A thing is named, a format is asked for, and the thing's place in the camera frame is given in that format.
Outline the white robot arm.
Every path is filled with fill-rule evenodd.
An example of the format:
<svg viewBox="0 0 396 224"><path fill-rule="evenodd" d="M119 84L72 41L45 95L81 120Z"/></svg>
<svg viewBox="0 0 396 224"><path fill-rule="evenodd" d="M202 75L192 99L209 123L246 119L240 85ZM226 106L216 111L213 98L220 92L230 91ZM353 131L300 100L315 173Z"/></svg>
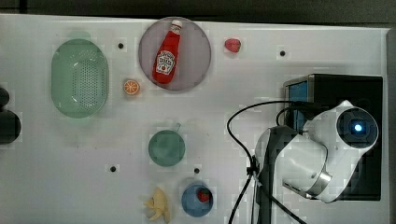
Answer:
<svg viewBox="0 0 396 224"><path fill-rule="evenodd" d="M366 110L348 100L309 119L299 132L287 125L267 129L255 148L257 224L272 224L274 210L294 215L280 200L284 187L309 200L332 203L343 193L361 157L379 138Z"/></svg>

